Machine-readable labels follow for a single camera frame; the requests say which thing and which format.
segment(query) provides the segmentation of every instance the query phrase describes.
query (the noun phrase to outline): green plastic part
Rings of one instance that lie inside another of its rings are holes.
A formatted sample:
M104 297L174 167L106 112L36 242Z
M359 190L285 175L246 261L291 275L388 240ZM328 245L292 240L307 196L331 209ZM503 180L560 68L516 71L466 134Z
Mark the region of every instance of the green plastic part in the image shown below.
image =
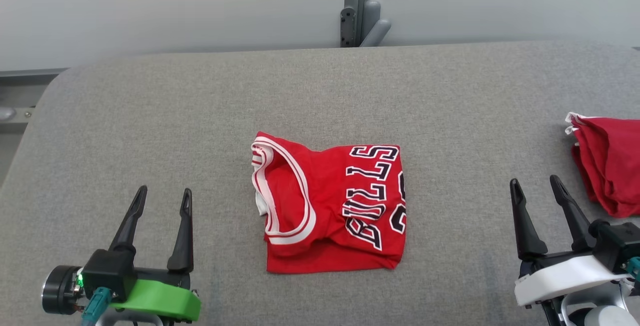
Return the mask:
M135 281L126 302L109 305L186 321L198 321L201 309L193 292L153 280Z

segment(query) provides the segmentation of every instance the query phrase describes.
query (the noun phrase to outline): red cloth stack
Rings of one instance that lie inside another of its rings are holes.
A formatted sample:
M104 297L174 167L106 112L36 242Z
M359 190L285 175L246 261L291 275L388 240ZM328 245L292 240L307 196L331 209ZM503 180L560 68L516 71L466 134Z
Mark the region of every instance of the red cloth stack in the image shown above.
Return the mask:
M571 154L589 199L614 217L640 214L640 120L570 112L565 121L578 139Z

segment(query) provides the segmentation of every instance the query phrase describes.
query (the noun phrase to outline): teal connector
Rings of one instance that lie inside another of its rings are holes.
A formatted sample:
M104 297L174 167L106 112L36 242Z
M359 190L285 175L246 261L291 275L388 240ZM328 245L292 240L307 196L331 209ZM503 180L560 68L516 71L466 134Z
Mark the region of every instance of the teal connector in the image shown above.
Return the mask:
M103 315L109 303L112 302L112 291L107 287L98 287L93 293L89 304L82 312L82 326L93 326Z
M634 257L626 264L626 271L636 280L640 280L640 257Z

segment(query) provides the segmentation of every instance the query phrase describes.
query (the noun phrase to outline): red jersey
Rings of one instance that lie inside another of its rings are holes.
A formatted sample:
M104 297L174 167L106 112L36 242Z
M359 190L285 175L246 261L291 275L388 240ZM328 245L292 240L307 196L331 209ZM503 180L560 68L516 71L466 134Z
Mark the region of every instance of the red jersey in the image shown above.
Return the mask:
M400 147L314 152L258 132L251 148L256 205L267 216L267 271L397 266L407 230Z

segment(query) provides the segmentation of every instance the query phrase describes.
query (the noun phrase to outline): red fabric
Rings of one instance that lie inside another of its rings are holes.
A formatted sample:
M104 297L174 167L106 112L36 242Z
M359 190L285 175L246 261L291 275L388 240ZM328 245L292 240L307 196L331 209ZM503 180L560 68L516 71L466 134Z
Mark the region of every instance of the red fabric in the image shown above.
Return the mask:
M314 152L258 132L251 147L256 204L267 216L267 271L397 266L407 218L398 146Z
M614 217L640 214L640 120L569 114L573 159L589 194Z

